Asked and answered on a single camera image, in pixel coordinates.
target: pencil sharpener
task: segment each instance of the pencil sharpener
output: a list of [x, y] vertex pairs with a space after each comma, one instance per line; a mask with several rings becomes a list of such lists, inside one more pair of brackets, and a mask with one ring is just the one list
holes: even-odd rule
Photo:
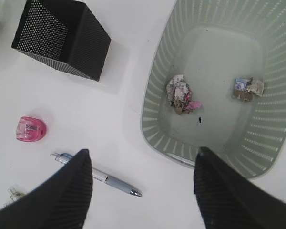
[[23, 142], [36, 142], [41, 140], [46, 132], [47, 127], [42, 120], [22, 117], [18, 122], [16, 138]]

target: pen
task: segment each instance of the pen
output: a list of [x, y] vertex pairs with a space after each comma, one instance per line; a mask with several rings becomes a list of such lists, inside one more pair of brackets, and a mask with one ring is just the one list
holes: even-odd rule
[[[51, 155], [55, 156], [56, 161], [63, 163], [63, 164], [67, 164], [73, 157], [71, 154], [67, 154], [67, 153], [63, 153], [63, 154], [51, 153]], [[142, 196], [140, 191], [134, 188], [133, 186], [131, 186], [130, 184], [127, 184], [126, 182], [114, 176], [107, 175], [95, 168], [92, 168], [92, 176], [94, 179], [99, 180], [116, 189], [119, 189], [127, 194], [130, 194], [136, 197]]]

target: pen grip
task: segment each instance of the pen grip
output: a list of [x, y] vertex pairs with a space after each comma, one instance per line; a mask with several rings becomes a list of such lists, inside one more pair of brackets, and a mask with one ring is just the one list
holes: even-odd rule
[[132, 190], [132, 186], [119, 180], [118, 178], [115, 178], [113, 176], [108, 176], [107, 180], [105, 181], [107, 185], [110, 185], [111, 187], [117, 188], [123, 192], [126, 192], [127, 194], [130, 194]]

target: crumpled paper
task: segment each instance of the crumpled paper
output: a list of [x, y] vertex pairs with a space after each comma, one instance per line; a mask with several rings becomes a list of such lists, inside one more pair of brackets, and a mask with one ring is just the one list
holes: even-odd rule
[[193, 92], [184, 81], [183, 75], [174, 76], [168, 83], [166, 90], [168, 101], [178, 115], [190, 113], [202, 107], [201, 102], [191, 101]]
[[253, 78], [236, 78], [232, 97], [239, 99], [243, 102], [250, 102], [253, 100], [253, 94], [262, 96], [264, 87], [264, 82], [260, 80], [256, 80]]

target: pen tip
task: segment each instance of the pen tip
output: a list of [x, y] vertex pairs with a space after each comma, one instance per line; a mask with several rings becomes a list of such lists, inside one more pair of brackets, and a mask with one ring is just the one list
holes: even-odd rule
[[135, 189], [132, 189], [130, 194], [133, 195], [133, 196], [136, 196], [136, 197], [141, 197], [142, 196], [142, 194], [139, 191], [135, 190]]

